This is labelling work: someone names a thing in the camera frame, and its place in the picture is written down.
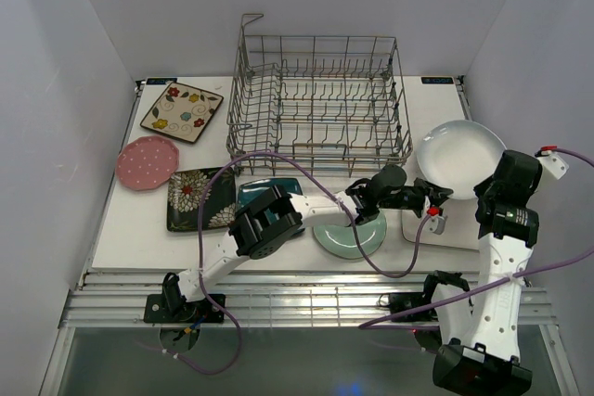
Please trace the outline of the white oval plate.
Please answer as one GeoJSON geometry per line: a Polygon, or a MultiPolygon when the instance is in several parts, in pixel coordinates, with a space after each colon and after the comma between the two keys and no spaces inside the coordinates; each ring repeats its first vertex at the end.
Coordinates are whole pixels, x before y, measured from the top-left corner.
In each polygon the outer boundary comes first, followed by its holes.
{"type": "Polygon", "coordinates": [[[452,191],[451,198],[475,197],[474,187],[493,174],[506,150],[503,141],[482,124],[458,120],[429,131],[416,150],[424,178],[452,191]]]}

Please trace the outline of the green round flower plate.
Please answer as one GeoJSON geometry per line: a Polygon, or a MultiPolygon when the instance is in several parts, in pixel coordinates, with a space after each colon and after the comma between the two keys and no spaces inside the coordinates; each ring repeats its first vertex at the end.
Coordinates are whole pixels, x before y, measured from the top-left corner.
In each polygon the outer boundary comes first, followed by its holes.
{"type": "MultiPolygon", "coordinates": [[[[370,256],[381,246],[387,234],[384,213],[381,211],[375,220],[359,225],[356,231],[363,251],[370,256]]],[[[346,260],[363,258],[351,227],[319,225],[313,227],[313,232],[317,242],[330,254],[346,260]]]]}

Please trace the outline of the teal square plate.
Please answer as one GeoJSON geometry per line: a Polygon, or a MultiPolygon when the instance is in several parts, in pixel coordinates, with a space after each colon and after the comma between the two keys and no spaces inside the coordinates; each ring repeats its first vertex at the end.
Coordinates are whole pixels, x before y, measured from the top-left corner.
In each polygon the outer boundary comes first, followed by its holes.
{"type": "MultiPolygon", "coordinates": [[[[236,213],[238,213],[239,210],[245,206],[249,205],[253,200],[258,198],[268,188],[274,186],[280,186],[284,188],[287,194],[298,196],[303,194],[303,190],[301,189],[299,181],[294,177],[265,178],[261,180],[255,180],[239,186],[236,213]]],[[[265,210],[265,217],[269,223],[274,223],[278,220],[278,216],[271,210],[265,210]]],[[[303,232],[304,228],[300,227],[293,233],[291,237],[300,236],[303,232]]],[[[237,233],[233,235],[235,238],[237,238],[237,236],[239,236],[240,240],[237,241],[239,246],[240,242],[243,241],[243,236],[241,235],[239,229],[237,233]]]]}

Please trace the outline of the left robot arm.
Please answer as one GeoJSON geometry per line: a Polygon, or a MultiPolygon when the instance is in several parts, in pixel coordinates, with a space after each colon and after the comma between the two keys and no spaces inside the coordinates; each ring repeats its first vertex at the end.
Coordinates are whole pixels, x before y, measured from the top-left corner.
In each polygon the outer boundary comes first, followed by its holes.
{"type": "Polygon", "coordinates": [[[273,185],[233,214],[233,219],[213,251],[199,254],[198,266],[179,274],[167,274],[161,284],[161,309],[166,322],[191,320],[200,307],[211,304],[207,290],[243,263],[261,260],[281,248],[299,230],[335,225],[347,227],[354,236],[358,227],[376,220],[382,209],[439,211],[454,191],[423,179],[407,185],[407,174],[388,165],[370,178],[332,194],[292,194],[283,185],[273,185]]]}

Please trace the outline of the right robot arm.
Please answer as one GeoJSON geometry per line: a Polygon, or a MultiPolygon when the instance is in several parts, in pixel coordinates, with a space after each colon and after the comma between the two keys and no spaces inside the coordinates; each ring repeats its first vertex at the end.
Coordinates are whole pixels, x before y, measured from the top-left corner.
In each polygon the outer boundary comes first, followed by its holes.
{"type": "Polygon", "coordinates": [[[542,173],[536,158],[506,150],[494,173],[474,188],[480,272],[473,295],[459,273],[436,271],[425,281],[419,306],[440,325],[433,363],[439,388],[457,395],[523,395],[532,387],[518,343],[518,274],[537,240],[538,215],[527,203],[542,173]]]}

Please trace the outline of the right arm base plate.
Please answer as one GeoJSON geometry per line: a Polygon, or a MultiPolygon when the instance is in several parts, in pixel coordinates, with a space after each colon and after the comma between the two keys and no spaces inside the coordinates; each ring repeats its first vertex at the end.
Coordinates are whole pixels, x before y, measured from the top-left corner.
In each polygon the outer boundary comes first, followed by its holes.
{"type": "MultiPolygon", "coordinates": [[[[388,309],[390,314],[401,313],[426,305],[428,301],[422,292],[399,292],[388,295],[388,309]]],[[[436,322],[438,320],[435,309],[408,314],[397,319],[397,322],[436,322]]]]}

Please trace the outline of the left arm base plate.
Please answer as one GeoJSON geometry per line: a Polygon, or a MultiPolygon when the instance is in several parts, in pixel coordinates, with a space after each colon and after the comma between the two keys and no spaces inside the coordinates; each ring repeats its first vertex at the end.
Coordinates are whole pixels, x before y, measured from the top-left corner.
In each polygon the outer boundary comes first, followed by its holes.
{"type": "Polygon", "coordinates": [[[224,314],[217,310],[207,299],[183,303],[174,313],[166,304],[162,294],[148,295],[143,315],[143,322],[148,324],[188,324],[201,320],[203,323],[222,323],[224,314]]]}

